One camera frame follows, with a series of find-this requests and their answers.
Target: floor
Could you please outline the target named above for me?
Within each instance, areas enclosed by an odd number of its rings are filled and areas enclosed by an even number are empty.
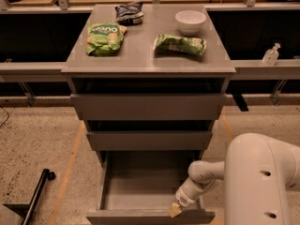
[[[245,97],[241,112],[231,97],[214,125],[203,159],[219,161],[237,135],[256,132],[300,146],[300,97],[282,96],[274,106],[268,96]],[[97,207],[101,166],[85,137],[85,128],[68,97],[38,97],[32,107],[24,98],[0,98],[0,202],[29,203],[47,168],[47,181],[32,225],[87,225],[87,211]],[[224,224],[223,182],[204,195],[206,209]],[[300,224],[300,192],[288,192],[293,224]]]

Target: workbench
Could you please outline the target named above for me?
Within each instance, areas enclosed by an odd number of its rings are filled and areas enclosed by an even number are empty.
[[[157,53],[159,33],[182,36],[175,14],[203,12],[198,38],[207,41],[202,57]],[[142,24],[129,26],[119,53],[85,53],[87,26],[115,20],[114,5],[95,6],[62,74],[84,121],[91,148],[103,167],[99,206],[87,214],[92,224],[207,223],[213,214],[203,200],[180,217],[168,208],[212,137],[234,67],[204,6],[143,5]]]

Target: closed drawer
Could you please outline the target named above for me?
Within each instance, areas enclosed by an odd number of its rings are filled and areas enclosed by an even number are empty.
[[[87,214],[92,224],[200,224],[214,213],[203,200],[170,218],[175,192],[188,177],[192,151],[110,152],[99,186],[99,206]]]
[[[211,131],[107,131],[88,132],[95,151],[205,150]]]
[[[216,120],[226,95],[71,95],[83,120]]]

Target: bottle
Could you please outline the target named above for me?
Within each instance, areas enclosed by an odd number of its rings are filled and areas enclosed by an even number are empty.
[[[279,48],[280,48],[280,44],[275,43],[272,49],[269,49],[267,52],[265,52],[265,55],[262,59],[262,63],[265,64],[266,66],[273,66],[278,60]]]

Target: bowl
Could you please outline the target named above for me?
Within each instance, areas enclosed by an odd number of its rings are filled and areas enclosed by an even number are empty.
[[[200,11],[185,10],[175,15],[178,28],[186,36],[197,34],[206,21],[206,16]]]

